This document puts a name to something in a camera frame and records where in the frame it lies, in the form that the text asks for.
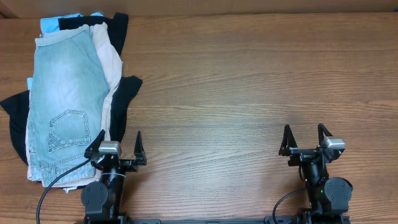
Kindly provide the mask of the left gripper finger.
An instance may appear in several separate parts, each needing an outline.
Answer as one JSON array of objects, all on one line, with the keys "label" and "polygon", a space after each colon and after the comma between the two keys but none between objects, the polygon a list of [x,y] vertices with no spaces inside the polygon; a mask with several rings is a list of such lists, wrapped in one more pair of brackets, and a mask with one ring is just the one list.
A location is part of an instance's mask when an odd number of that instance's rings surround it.
[{"label": "left gripper finger", "polygon": [[86,148],[84,153],[86,158],[92,158],[93,155],[98,152],[101,142],[104,141],[105,133],[106,131],[102,129],[94,141]]},{"label": "left gripper finger", "polygon": [[135,164],[137,166],[146,166],[147,165],[147,157],[144,151],[144,147],[142,144],[142,136],[141,132],[137,132],[136,142],[134,146],[134,155],[135,155]]}]

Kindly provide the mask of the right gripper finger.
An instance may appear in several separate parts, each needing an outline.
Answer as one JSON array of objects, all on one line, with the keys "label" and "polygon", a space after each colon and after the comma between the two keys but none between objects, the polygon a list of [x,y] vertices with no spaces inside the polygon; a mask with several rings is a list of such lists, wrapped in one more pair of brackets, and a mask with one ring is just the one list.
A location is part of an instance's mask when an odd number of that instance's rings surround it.
[{"label": "right gripper finger", "polygon": [[323,123],[318,124],[318,142],[319,145],[322,144],[322,142],[325,140],[327,137],[332,137],[332,133],[327,130],[325,125]]},{"label": "right gripper finger", "polygon": [[284,126],[284,134],[279,149],[280,156],[291,156],[298,146],[293,136],[292,130],[288,124]]}]

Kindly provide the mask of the light blue denim shorts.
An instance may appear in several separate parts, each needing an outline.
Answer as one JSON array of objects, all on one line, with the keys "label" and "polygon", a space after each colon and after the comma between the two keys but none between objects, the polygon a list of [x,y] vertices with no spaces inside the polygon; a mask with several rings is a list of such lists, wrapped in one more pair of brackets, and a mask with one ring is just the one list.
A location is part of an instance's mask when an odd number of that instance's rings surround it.
[{"label": "light blue denim shorts", "polygon": [[101,131],[109,85],[88,25],[43,34],[35,43],[26,144],[29,180],[46,187],[85,161]]}]

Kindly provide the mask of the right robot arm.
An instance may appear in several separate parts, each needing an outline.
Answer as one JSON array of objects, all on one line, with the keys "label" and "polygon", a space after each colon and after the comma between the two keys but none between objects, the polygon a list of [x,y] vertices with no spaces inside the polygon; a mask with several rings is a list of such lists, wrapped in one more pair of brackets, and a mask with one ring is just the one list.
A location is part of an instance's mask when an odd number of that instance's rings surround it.
[{"label": "right robot arm", "polygon": [[300,192],[308,195],[309,207],[301,208],[297,214],[286,219],[294,224],[349,223],[344,216],[349,209],[353,185],[342,177],[330,177],[326,165],[337,160],[345,150],[344,140],[332,135],[323,125],[318,125],[318,145],[314,149],[299,149],[290,126],[284,127],[284,135],[279,149],[280,156],[288,156],[288,165],[298,167],[300,179],[305,187],[283,196],[272,211],[274,223],[277,207],[287,198]]}]

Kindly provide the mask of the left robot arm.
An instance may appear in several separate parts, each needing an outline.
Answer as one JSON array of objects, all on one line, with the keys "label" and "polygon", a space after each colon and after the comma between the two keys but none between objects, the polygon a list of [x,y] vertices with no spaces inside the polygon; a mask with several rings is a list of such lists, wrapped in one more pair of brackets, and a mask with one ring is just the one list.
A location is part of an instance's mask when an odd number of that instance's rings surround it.
[{"label": "left robot arm", "polygon": [[121,159],[117,141],[106,141],[102,130],[85,151],[90,164],[101,172],[99,181],[89,183],[81,193],[85,207],[84,223],[132,223],[120,212],[126,173],[138,171],[147,164],[141,133],[136,136],[134,159]]}]

